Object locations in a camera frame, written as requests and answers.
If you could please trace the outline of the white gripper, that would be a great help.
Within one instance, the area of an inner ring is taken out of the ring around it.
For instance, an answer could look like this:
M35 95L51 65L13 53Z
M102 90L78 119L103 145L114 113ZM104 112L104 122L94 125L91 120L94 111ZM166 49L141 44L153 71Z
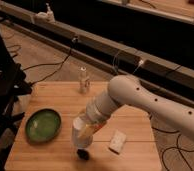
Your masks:
M92 136L106 125L106 121L92 122L85 114L80 114L78 117L80 117L86 124L81 133L81 136L84 138Z

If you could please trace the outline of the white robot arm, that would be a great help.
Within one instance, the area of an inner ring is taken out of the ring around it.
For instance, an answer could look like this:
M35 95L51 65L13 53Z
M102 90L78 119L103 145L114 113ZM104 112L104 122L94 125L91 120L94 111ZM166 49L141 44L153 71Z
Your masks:
M194 108L148 91L135 76L119 75L113 77L107 89L87 104L85 114L81 117L82 127L72 135L75 146L87 148L95 132L89 126L106 122L123 105L154 114L194 141Z

